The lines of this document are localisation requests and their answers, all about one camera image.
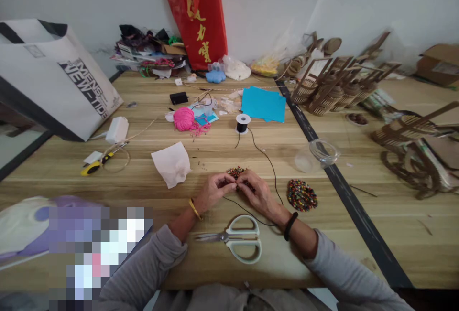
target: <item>pile of beads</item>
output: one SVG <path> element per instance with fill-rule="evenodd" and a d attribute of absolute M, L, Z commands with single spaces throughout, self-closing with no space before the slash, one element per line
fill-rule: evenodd
<path fill-rule="evenodd" d="M 317 195 L 314 189 L 301 180 L 290 180 L 288 183 L 287 199 L 294 209 L 307 212 L 317 207 Z"/>
<path fill-rule="evenodd" d="M 237 168 L 229 168 L 228 170 L 226 170 L 226 173 L 237 180 L 239 175 L 241 175 L 244 171 L 245 169 L 238 166 Z"/>

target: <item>red bag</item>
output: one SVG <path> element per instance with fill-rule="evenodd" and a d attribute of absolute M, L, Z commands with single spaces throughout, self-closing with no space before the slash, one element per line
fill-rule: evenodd
<path fill-rule="evenodd" d="M 167 1 L 194 70 L 207 70 L 228 54 L 221 0 Z"/>

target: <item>plastic jar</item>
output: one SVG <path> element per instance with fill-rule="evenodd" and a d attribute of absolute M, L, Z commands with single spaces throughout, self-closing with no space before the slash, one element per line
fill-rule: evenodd
<path fill-rule="evenodd" d="M 318 172 L 334 164 L 341 152 L 324 139 L 316 139 L 295 156 L 296 167 L 306 173 Z"/>

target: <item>hand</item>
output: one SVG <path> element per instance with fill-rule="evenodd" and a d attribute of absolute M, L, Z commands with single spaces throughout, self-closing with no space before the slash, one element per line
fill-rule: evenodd
<path fill-rule="evenodd" d="M 271 221 L 279 225 L 284 221 L 284 218 L 288 217 L 285 215 L 286 209 L 278 204 L 271 194 L 266 181 L 261 179 L 252 170 L 244 171 L 239 176 L 236 183 L 247 196 L 251 205 Z"/>
<path fill-rule="evenodd" d="M 194 205 L 199 214 L 203 214 L 214 206 L 223 196 L 236 190 L 237 184 L 234 177 L 227 173 L 219 173 L 207 177 Z"/>

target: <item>white wall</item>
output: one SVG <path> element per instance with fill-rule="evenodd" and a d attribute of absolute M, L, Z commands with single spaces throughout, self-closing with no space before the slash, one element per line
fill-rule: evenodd
<path fill-rule="evenodd" d="M 166 0 L 0 0 L 0 20 L 24 18 L 69 24 L 109 77 L 118 25 L 177 31 Z"/>
<path fill-rule="evenodd" d="M 222 0 L 229 53 L 250 61 L 269 50 L 293 19 L 292 41 L 305 32 L 317 0 Z M 0 20 L 39 18 L 68 23 L 105 72 L 119 24 L 177 33 L 166 0 L 0 0 Z"/>
<path fill-rule="evenodd" d="M 436 43 L 458 43 L 459 0 L 319 0 L 308 31 L 341 37 L 337 54 L 348 55 L 362 53 L 389 27 L 416 53 Z"/>

